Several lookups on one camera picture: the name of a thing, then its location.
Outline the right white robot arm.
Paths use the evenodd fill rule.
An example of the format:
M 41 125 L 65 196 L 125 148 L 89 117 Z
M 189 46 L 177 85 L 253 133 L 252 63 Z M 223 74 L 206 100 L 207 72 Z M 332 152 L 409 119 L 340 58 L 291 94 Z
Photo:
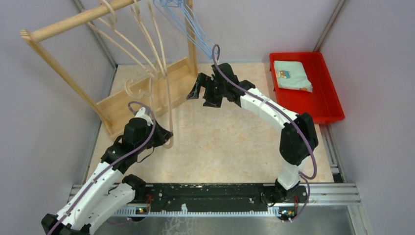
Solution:
M 229 102 L 248 110 L 280 133 L 279 152 L 284 164 L 275 182 L 272 202 L 288 202 L 300 183 L 300 172 L 318 146 L 312 117 L 297 114 L 276 104 L 265 96 L 252 82 L 239 81 L 228 63 L 212 65 L 212 75 L 199 73 L 187 99 L 198 99 L 204 88 L 203 105 L 219 108 L 226 98 Z

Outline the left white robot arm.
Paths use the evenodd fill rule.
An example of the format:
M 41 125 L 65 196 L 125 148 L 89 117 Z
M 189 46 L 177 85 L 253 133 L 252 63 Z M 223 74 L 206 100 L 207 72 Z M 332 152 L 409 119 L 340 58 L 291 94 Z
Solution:
M 41 225 L 47 235 L 93 235 L 118 209 L 147 195 L 146 183 L 135 175 L 124 176 L 144 150 L 164 145 L 172 132 L 162 128 L 152 110 L 141 104 L 134 117 L 74 197 L 56 214 L 46 214 Z

